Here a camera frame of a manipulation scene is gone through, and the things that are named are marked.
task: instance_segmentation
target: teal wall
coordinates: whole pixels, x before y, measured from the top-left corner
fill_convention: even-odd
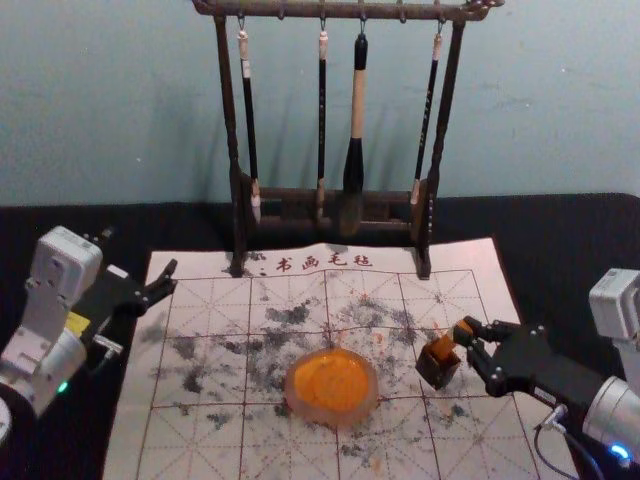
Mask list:
[[[616,3],[507,1],[467,26],[442,195],[640,195],[640,2]],[[327,22],[330,186],[341,184],[358,28]],[[319,22],[248,18],[246,29],[261,183],[311,187]],[[247,167],[237,30],[231,19]],[[369,188],[410,188],[434,30],[367,23]],[[0,45],[1,205],[228,199],[215,32],[190,2],[3,0]]]

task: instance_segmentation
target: black table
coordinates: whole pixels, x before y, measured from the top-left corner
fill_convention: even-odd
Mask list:
[[[597,336],[588,305],[590,288],[610,267],[640,269],[640,199],[622,194],[460,198],[439,201],[436,242],[493,236],[512,294],[525,323],[542,322],[563,353],[606,375],[623,376],[615,349]],[[152,250],[231,249],[228,205],[0,209],[0,345],[17,326],[33,248],[56,225],[96,233],[113,225],[109,263],[144,280]],[[312,231],[265,233],[251,249],[288,248],[317,241]],[[351,243],[402,246],[403,235],[357,236]],[[130,344],[134,325],[119,319],[117,340]],[[100,382],[78,374],[42,418],[31,452],[29,478],[100,478],[125,362]],[[621,472],[595,442],[580,437],[607,478],[640,478]]]

